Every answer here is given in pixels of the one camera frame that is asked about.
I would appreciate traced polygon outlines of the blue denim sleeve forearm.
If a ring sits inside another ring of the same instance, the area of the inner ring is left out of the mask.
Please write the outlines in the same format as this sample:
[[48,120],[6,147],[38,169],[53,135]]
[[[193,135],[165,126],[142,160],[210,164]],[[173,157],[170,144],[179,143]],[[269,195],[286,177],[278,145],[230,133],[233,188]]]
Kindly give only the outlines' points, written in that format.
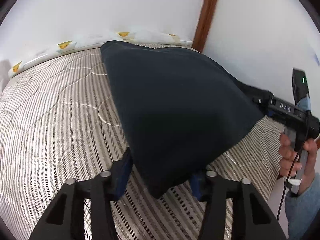
[[289,239],[319,239],[319,174],[301,195],[288,192],[285,213]]

